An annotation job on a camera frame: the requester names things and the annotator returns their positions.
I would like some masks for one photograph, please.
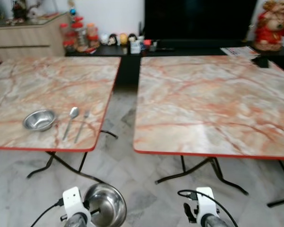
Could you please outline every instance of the television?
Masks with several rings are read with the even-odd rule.
[[[242,40],[256,3],[257,0],[145,0],[145,38]]]

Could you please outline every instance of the cabinet drawer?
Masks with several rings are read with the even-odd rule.
[[[47,57],[54,55],[50,47],[0,48],[0,59],[2,61],[21,57]]]
[[[50,45],[43,27],[0,29],[0,47],[43,45]]]

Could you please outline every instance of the metal bowl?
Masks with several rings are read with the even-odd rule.
[[[52,127],[56,114],[52,110],[38,110],[23,121],[23,126],[31,131],[45,131]]]
[[[84,195],[89,211],[100,208],[100,213],[91,217],[96,227],[120,227],[126,218],[126,203],[120,192],[105,183],[91,186]]]

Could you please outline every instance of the red table edge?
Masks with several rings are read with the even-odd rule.
[[[97,138],[96,138],[96,143],[93,147],[87,148],[87,149],[0,147],[0,150],[27,150],[27,151],[43,151],[43,152],[44,151],[54,151],[54,152],[78,152],[78,153],[79,152],[91,152],[91,151],[93,151],[96,148],[96,145],[98,143],[98,139],[99,139],[99,136],[100,136],[100,133],[101,133],[101,130],[102,130],[102,125],[104,123],[104,119],[105,119],[105,116],[106,116],[108,104],[109,104],[109,101],[110,101],[110,98],[112,96],[113,89],[114,89],[114,86],[115,86],[115,80],[117,79],[117,76],[118,76],[118,73],[119,73],[119,70],[120,70],[121,57],[118,57],[118,58],[119,58],[120,61],[119,61],[117,73],[115,75],[115,79],[113,80],[113,85],[112,85],[112,88],[110,90],[110,94],[109,94],[109,97],[108,97],[108,101],[107,101],[107,104],[106,104],[106,107],[105,107],[103,117],[101,119],[101,124],[100,124],[100,127],[99,127],[99,133],[98,133]]]
[[[181,153],[181,152],[160,152],[160,151],[144,151],[133,150],[139,154],[149,154],[149,155],[179,155],[179,156],[202,156],[202,157],[231,157],[231,158],[252,158],[252,159],[274,159],[274,160],[284,160],[284,156],[257,156],[257,155],[223,155],[223,154],[202,154],[202,153]]]

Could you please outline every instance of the white tiled floor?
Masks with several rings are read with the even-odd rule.
[[[133,123],[136,104],[135,89],[116,89],[112,96],[103,129],[119,135],[119,139],[101,134],[97,148],[87,156],[83,172],[115,186],[127,203],[127,219],[123,227],[196,227],[188,223],[181,189],[199,186],[212,188],[215,199],[222,203],[240,227],[284,227],[284,205],[268,208],[266,203],[284,198],[284,173],[276,161],[219,158],[225,179],[249,192],[221,183],[207,164],[191,175],[158,185],[154,181],[181,172],[179,157],[143,155],[133,151]],[[59,153],[72,166],[79,166],[83,154]],[[78,186],[84,194],[94,184],[53,161],[45,172],[26,176],[45,166],[48,155],[43,152],[0,151],[0,227],[27,227],[38,215],[62,197],[62,192]],[[186,157],[187,167],[202,157]],[[62,227],[59,217],[63,208],[54,208],[37,223],[37,227]],[[221,217],[230,223],[226,215]]]

